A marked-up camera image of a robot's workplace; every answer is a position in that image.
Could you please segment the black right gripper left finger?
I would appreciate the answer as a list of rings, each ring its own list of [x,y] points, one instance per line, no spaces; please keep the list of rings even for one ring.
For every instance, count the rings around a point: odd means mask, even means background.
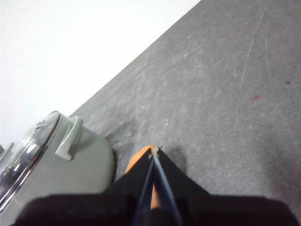
[[[15,226],[130,225],[151,166],[154,147],[130,159],[125,174],[97,194],[55,194],[26,204]]]

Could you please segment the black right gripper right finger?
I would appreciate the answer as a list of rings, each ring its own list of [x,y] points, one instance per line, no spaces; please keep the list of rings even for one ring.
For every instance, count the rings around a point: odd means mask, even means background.
[[[160,149],[156,157],[184,226],[297,226],[288,206],[258,196],[211,194],[186,176]]]

